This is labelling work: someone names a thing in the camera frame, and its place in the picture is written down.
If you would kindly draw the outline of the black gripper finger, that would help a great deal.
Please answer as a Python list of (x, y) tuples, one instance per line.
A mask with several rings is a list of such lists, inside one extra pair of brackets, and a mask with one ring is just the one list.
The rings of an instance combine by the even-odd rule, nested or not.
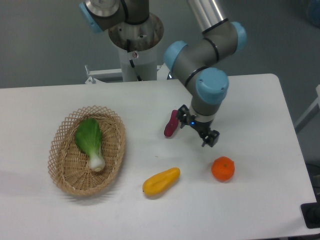
[(210, 129), (208, 132), (201, 135), (203, 140), (201, 146), (204, 147), (205, 145), (208, 145), (212, 148), (218, 142), (219, 136), (220, 133), (218, 131)]
[(176, 118), (180, 122), (180, 128), (181, 129), (184, 126), (188, 126), (189, 125), (188, 117), (189, 117), (189, 109), (184, 104), (177, 110), (177, 113), (176, 113)]

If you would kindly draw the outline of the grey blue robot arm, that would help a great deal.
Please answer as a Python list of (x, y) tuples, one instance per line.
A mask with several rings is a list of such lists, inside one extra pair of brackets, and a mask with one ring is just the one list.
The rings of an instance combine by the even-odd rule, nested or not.
[[(214, 146), (219, 132), (211, 124), (229, 87), (228, 76), (214, 65), (241, 50), (247, 34), (240, 23), (229, 21), (215, 0), (190, 0), (188, 5), (203, 38), (194, 46), (172, 43), (163, 60), (192, 96), (190, 106), (178, 109), (177, 120), (196, 130), (204, 145)], [(84, 0), (79, 8), (90, 28), (106, 31), (118, 49), (125, 82), (157, 79), (157, 46), (164, 26), (147, 0)]]

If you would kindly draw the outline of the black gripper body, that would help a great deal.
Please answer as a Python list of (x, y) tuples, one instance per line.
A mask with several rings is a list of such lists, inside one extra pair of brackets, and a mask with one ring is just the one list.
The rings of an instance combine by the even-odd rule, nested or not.
[(189, 113), (186, 115), (186, 124), (193, 128), (201, 138), (209, 138), (214, 136), (214, 133), (211, 130), (211, 124), (213, 120), (214, 115), (191, 115)]

